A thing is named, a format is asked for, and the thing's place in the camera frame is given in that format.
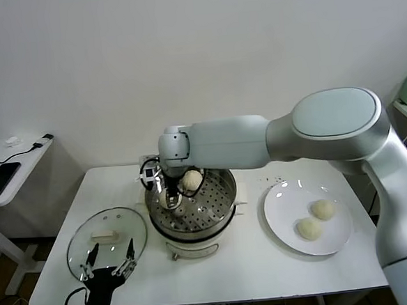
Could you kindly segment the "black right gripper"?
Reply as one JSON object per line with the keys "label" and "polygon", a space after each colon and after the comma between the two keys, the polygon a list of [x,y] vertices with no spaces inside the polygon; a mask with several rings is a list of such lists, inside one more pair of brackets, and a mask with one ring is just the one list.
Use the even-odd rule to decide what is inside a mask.
{"label": "black right gripper", "polygon": [[171,177],[170,175],[164,174],[163,179],[164,179],[164,188],[166,189],[164,199],[166,201],[166,207],[170,210],[174,208],[174,196],[176,196],[175,203],[176,207],[178,207],[183,200],[181,191],[178,188],[179,182],[182,178],[180,176]]}

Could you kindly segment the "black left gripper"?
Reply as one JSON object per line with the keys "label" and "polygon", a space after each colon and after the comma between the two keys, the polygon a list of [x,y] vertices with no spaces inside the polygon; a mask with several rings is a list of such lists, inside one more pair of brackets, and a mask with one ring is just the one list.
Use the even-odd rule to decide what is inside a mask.
{"label": "black left gripper", "polygon": [[99,244],[96,243],[89,251],[85,263],[80,265],[82,273],[79,280],[84,280],[89,291],[86,305],[111,305],[114,291],[125,283],[125,277],[129,277],[137,265],[134,240],[130,239],[125,260],[118,267],[103,267],[93,271],[98,250]]}

